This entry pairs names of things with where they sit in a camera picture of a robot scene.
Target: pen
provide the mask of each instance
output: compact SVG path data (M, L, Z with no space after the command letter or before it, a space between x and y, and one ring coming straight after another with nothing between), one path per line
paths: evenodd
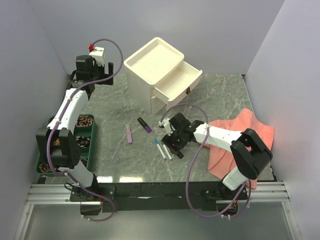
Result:
M144 128L144 130L146 130L148 133L152 131L151 127L149 127L148 124L141 117L139 117L137 120L141 124L141 126Z
M131 130L130 130L129 124L125 125L125 132L126 132L126 138L128 140L128 144L132 144L132 136L131 136Z
M164 154L164 151L162 151L162 149L161 149L161 147L160 147L160 145L159 145L158 140L157 140L157 139L155 139L155 140L154 140L154 142L155 142L155 145L158 147L158 149L159 149L159 151L160 151L160 153L161 153L161 155L162 155L163 159L164 159L164 160L167 160L166 155Z
M166 145L164 144L163 141L161 141L161 143L162 143L162 146L164 148L165 153L168 155L169 159L172 161L172 157L171 157L171 155L170 155L170 153L168 151L168 148L166 147Z

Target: purple marker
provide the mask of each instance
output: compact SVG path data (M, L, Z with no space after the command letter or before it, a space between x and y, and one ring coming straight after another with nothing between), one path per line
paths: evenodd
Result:
M130 130L129 124L125 125L125 132L126 132L126 138L128 139L128 144L132 144L132 136L131 136L131 130Z
M148 124L141 117L138 118L138 122L148 133L152 131L151 127L149 127Z

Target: white marker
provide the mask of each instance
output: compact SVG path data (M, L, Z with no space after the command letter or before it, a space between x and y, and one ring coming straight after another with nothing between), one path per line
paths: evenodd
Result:
M162 155L163 159L164 159L164 160L167 160L166 155L164 154L164 151L162 151L162 149L161 149L161 147L160 147L160 145L159 145L158 140L157 140L157 139L155 139L155 140L154 140L154 142L155 142L155 145L158 147L158 149L159 149L159 151L160 151L160 153L161 153L161 155Z
M171 157L171 155L170 155L170 153L168 151L168 148L166 147L166 145L164 145L163 142L161 142L161 143L162 143L162 146L164 148L165 153L168 155L169 159L172 161L172 157Z

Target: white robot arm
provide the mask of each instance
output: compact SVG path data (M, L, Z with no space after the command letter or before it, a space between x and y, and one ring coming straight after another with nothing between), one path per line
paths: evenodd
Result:
M235 159L236 167L222 180L232 191L248 179L256 179L273 157L258 134L250 128L232 131L210 126L199 120L191 123L181 113L160 121L159 126L165 128L167 133L162 139L163 143L179 158L183 158L180 150L188 142L202 143L209 128L205 143L231 152Z
M40 128L36 132L36 139L40 154L47 159L46 145L50 131L54 129L57 121L60 122L55 130L54 139L59 139L60 146L51 146L51 160L54 166L61 172L70 172L85 188L90 188L95 180L92 172L88 171L81 161L80 148L74 137L74 129L78 117L95 90L94 84L79 90L72 98L62 119L59 119L71 95L76 89L92 81L105 79L113 74L113 63L108 63L108 74L105 74L105 49L95 47L88 55L76 57L76 70L70 76L65 92L64 100L47 128ZM100 84L113 85L113 78Z

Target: blue marker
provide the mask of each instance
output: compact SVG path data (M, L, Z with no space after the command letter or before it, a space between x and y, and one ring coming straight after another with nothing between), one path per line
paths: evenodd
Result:
M160 153L161 153L161 155L162 155L163 159L164 159L164 160L167 160L166 155L165 155L165 154L164 154L164 152L162 151L162 149L161 149L161 147L160 147L160 145L159 145L158 140L157 140L157 139L155 139L155 140L154 140L154 142L155 142L155 145L158 147L158 149L159 149L159 151L160 151Z

